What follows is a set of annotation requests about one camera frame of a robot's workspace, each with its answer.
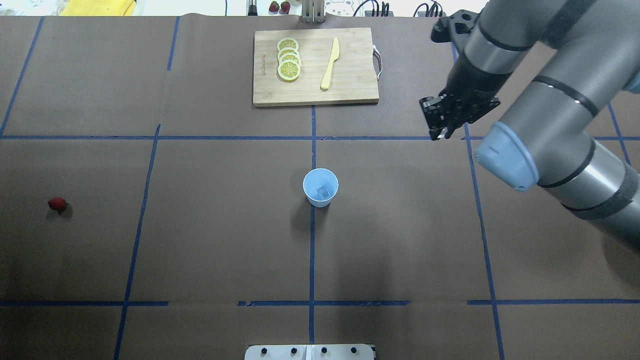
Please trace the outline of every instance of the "yellow knife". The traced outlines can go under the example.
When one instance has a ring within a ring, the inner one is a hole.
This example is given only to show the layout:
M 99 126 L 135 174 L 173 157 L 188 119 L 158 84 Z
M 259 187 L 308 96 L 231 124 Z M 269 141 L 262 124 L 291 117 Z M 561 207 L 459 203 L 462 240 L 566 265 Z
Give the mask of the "yellow knife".
M 333 72 L 333 63 L 340 57 L 340 43 L 338 38 L 333 38 L 333 47 L 331 48 L 331 56 L 329 56 L 329 64 L 326 66 L 326 71 L 320 82 L 320 89 L 327 91 L 329 85 L 331 85 L 331 73 Z

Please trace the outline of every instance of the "strawberry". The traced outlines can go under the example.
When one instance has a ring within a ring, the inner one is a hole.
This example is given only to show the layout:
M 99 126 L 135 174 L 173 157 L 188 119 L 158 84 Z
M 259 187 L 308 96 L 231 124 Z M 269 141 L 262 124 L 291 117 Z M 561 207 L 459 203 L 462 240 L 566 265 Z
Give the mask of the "strawberry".
M 49 200 L 49 207 L 58 213 L 61 213 L 67 208 L 67 202 L 61 197 L 55 197 Z
M 271 6 L 269 6 L 269 12 L 276 13 L 280 9 L 280 5 L 276 1 L 271 2 Z
M 291 4 L 289 4 L 288 1 L 283 1 L 282 4 L 280 4 L 280 8 L 282 9 L 283 13 L 289 13 L 289 10 L 291 9 Z

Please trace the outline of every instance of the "cup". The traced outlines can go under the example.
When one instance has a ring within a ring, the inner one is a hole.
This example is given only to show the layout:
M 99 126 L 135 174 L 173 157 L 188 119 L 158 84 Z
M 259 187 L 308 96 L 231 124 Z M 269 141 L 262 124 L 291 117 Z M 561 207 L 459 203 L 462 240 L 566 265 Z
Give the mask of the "cup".
M 302 180 L 302 189 L 311 205 L 323 208 L 338 192 L 338 178 L 330 170 L 315 168 Z

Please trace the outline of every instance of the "wooden cutting board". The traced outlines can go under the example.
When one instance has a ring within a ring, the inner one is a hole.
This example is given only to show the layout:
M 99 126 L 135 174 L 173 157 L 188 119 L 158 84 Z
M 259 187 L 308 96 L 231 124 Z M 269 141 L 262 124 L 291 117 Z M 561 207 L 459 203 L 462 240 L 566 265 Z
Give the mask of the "wooden cutting board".
M 331 87 L 320 90 L 333 38 L 340 42 L 340 58 L 333 65 Z M 278 77 L 278 50 L 282 38 L 294 38 L 302 61 L 293 82 Z M 373 67 L 371 28 L 256 31 L 253 48 L 253 105 L 377 103 L 378 80 Z

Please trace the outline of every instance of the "yellow cloth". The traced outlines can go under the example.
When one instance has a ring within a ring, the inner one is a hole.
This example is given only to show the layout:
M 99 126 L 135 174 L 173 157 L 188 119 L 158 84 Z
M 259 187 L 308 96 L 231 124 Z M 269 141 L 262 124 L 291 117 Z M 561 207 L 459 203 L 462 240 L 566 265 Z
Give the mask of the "yellow cloth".
M 62 16 L 123 16 L 134 0 L 69 0 Z

